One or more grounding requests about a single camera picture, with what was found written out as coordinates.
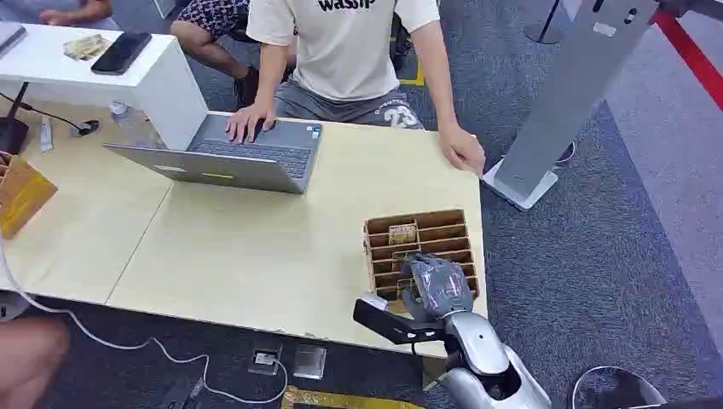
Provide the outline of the person's right hand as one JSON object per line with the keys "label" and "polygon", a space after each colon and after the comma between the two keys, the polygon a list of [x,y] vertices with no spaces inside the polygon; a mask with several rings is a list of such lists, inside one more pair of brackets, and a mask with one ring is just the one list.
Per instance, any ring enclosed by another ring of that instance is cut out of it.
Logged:
{"label": "person's right hand", "polygon": [[226,135],[236,144],[253,143],[264,131],[275,126],[276,114],[271,103],[254,102],[229,117]]}

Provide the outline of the person's left hand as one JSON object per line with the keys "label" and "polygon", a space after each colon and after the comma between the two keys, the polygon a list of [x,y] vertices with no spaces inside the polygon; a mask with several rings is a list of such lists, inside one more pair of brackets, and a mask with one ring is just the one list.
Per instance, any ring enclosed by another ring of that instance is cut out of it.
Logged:
{"label": "person's left hand", "polygon": [[457,123],[440,124],[438,128],[440,147],[449,163],[458,170],[482,177],[486,155],[477,137]]}

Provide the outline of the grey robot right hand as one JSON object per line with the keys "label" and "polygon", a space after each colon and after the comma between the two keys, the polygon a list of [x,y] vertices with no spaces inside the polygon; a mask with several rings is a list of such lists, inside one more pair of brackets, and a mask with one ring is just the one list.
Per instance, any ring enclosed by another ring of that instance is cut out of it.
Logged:
{"label": "grey robot right hand", "polygon": [[401,295],[413,320],[434,323],[473,310],[471,290],[459,263],[412,252],[403,260],[402,274],[410,279],[402,285]]}

